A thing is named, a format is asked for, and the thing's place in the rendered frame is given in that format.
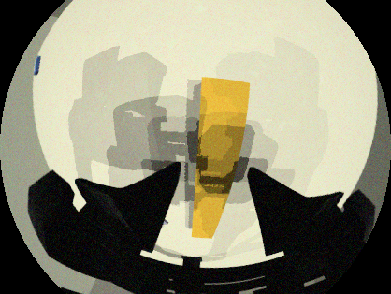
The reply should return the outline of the blue rectangular bar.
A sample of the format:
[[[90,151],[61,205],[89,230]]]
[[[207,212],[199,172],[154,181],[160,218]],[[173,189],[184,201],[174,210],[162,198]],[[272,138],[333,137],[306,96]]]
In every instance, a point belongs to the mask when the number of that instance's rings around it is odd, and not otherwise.
[[[41,56],[38,56],[37,59],[36,59],[36,64],[35,64],[35,72],[34,72],[34,75],[37,76],[37,73],[38,73],[38,70],[40,69],[40,60],[41,60]]]

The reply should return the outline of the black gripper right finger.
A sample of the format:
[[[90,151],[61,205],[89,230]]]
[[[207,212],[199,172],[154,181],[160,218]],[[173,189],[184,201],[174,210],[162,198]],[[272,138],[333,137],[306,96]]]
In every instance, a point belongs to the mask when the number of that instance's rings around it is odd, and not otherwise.
[[[286,187],[262,170],[249,167],[251,188],[266,256],[282,252],[282,246],[292,241],[317,214],[338,206],[343,193],[306,197]]]

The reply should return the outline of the yellow bar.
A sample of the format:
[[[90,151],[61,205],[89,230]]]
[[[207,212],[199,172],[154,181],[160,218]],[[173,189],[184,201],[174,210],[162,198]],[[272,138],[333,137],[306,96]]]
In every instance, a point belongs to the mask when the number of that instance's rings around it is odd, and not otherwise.
[[[213,238],[243,144],[248,82],[202,77],[192,237]]]

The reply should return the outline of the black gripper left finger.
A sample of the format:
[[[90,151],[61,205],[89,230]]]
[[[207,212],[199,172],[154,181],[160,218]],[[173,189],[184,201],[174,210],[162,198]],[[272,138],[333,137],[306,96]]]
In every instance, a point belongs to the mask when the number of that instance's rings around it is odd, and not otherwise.
[[[142,245],[143,252],[153,252],[165,222],[170,202],[180,183],[181,162],[174,162],[151,176],[124,188],[95,184],[76,178],[85,202],[120,221]]]

